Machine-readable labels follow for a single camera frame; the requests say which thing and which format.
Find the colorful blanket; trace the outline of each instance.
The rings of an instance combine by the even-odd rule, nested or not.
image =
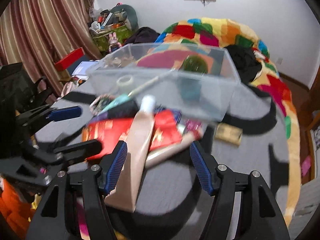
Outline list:
[[[172,24],[164,30],[156,42],[178,42],[226,47],[236,44],[253,48],[263,54],[257,59],[262,65],[262,74],[252,82],[260,90],[268,92],[279,106],[286,125],[289,150],[289,187],[285,222],[289,226],[300,194],[300,131],[291,91],[279,79],[274,63],[265,43],[248,26],[229,19],[190,19]]]

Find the red package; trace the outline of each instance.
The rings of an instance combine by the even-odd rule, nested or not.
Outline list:
[[[127,138],[133,118],[121,118],[104,120],[89,124],[82,131],[82,141],[97,139],[102,143],[102,151],[88,160],[100,159],[106,154],[112,153],[118,141]]]
[[[112,153],[119,140],[126,140],[132,122],[133,118],[120,118],[90,123],[82,131],[82,141],[97,139],[102,143],[102,151],[87,159],[100,159]],[[181,140],[182,136],[177,130],[172,112],[164,110],[156,114],[150,151],[181,142]]]
[[[177,130],[176,120],[172,112],[167,109],[155,116],[155,125],[149,151],[180,143],[182,136]]]

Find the wooden floor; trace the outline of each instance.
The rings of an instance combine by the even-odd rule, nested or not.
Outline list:
[[[292,93],[292,101],[297,110],[299,126],[300,126],[300,164],[310,154],[307,138],[307,126],[312,122],[312,113],[308,111],[307,101],[309,99],[308,90],[285,77],[281,77],[283,82],[288,86]],[[311,180],[309,172],[301,178],[302,184]]]

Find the wall outlet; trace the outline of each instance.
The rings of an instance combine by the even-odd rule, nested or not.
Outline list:
[[[283,58],[279,57],[276,61],[277,64],[281,65]]]

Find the transparent storage container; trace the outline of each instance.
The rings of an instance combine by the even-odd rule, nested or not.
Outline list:
[[[198,55],[207,63],[208,74],[178,70],[191,55]],[[128,44],[92,65],[87,75],[96,95],[115,96],[124,93],[123,84],[117,82],[124,76],[130,80],[126,93],[159,77],[133,95],[138,103],[144,95],[151,94],[157,104],[179,109],[187,117],[217,122],[223,119],[240,83],[226,49],[185,43]]]

